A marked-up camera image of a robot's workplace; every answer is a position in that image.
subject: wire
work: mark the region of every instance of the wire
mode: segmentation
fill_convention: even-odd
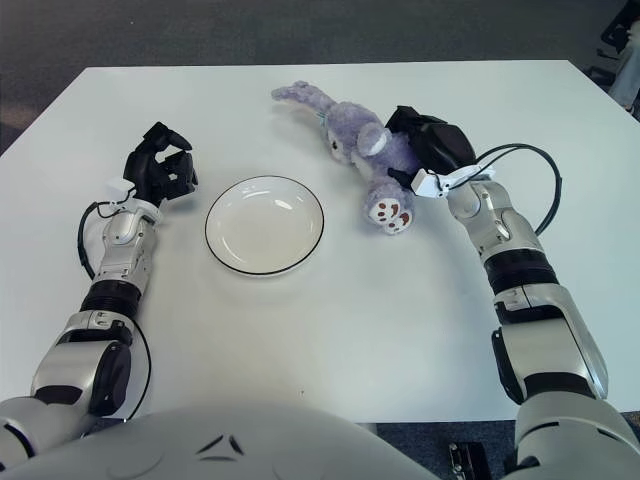
[[[136,322],[133,318],[131,318],[130,320],[133,322],[134,327],[136,327],[136,329],[138,330],[140,338],[142,339],[142,343],[144,343],[144,350],[147,354],[147,380],[144,382],[144,389],[142,390],[142,394],[140,395],[140,400],[138,400],[138,403],[136,404],[131,414],[129,414],[129,416],[125,419],[125,422],[131,420],[138,412],[138,409],[142,405],[142,402],[147,395],[149,382],[151,381],[151,350],[149,349],[149,343],[147,343],[147,337],[144,336],[144,332],[142,331],[142,328],[140,328],[140,325],[138,325],[138,322]]]
[[[80,218],[80,225],[78,225],[78,238],[76,241],[76,246],[78,247],[78,257],[80,258],[80,265],[84,267],[89,275],[89,278],[93,280],[96,276],[93,268],[91,268],[91,263],[89,262],[89,257],[87,256],[87,250],[84,248],[84,225],[87,223],[87,218],[91,215],[96,208],[100,208],[100,205],[109,205],[109,202],[93,202],[91,205],[87,207],[87,209],[82,214],[82,218]]]
[[[538,228],[536,228],[536,235],[540,235],[542,232],[544,232],[547,229],[549,225],[551,225],[551,222],[555,218],[556,213],[558,213],[558,208],[560,207],[560,197],[562,194],[562,177],[560,176],[560,170],[558,170],[558,166],[556,165],[556,162],[553,160],[553,158],[551,158],[551,155],[549,155],[547,152],[545,152],[544,150],[538,147],[534,147],[533,145],[528,145],[526,143],[508,143],[506,145],[500,145],[499,147],[494,147],[490,150],[487,150],[482,155],[480,155],[477,161],[480,162],[485,158],[487,158],[489,155],[499,152],[501,150],[507,150],[507,151],[491,159],[480,170],[478,170],[476,173],[471,175],[469,178],[465,179],[463,182],[460,182],[457,185],[454,185],[453,187],[451,187],[450,190],[453,190],[455,188],[460,188],[462,185],[464,185],[465,183],[471,181],[472,179],[480,175],[483,171],[485,171],[495,162],[500,160],[505,155],[510,154],[511,152],[514,152],[516,150],[531,150],[546,160],[546,162],[549,164],[549,166],[553,170],[553,175],[555,177],[555,189],[553,194],[553,202],[551,202],[549,211],[547,212],[545,217],[542,219],[542,222],[540,222],[540,225],[538,225]]]

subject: white plate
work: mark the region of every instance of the white plate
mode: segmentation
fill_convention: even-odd
[[[274,275],[299,265],[316,248],[323,229],[316,196],[284,177],[235,184],[214,202],[205,224],[216,258],[249,275]]]

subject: plush toy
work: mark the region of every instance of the plush toy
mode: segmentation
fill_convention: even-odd
[[[309,107],[322,121],[324,137],[333,158],[354,164],[369,185],[364,213],[389,235],[404,231],[413,222],[413,192],[387,174],[389,168],[416,172],[418,159],[406,134],[392,134],[380,119],[362,105],[336,103],[307,82],[296,82],[271,93],[274,100]]]

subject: white table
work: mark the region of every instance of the white table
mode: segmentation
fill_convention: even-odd
[[[77,311],[89,286],[80,215],[161,120],[193,144],[201,185],[166,205],[159,228],[139,317],[154,361],[143,411],[250,395],[357,422],[514,417],[491,351],[492,294],[464,229],[426,199],[406,233],[369,228],[357,172],[330,159],[315,119],[270,99],[297,79],[383,120],[413,105],[459,125],[478,153],[528,142],[553,155],[564,195],[543,244],[606,358],[611,403],[640,409],[640,126],[564,61],[85,70],[0,159],[0,398],[28,392]],[[550,170],[512,157],[497,179],[535,224]],[[251,279],[211,255],[204,221],[226,187],[263,174],[306,184],[326,229],[299,269]],[[100,225],[87,232],[94,265]],[[136,358],[127,411],[144,378],[140,348]]]

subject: gray carpet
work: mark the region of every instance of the gray carpet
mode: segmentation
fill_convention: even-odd
[[[89,66],[599,59],[624,0],[0,0],[0,152]],[[495,478],[513,422],[379,425],[444,478],[451,441]]]

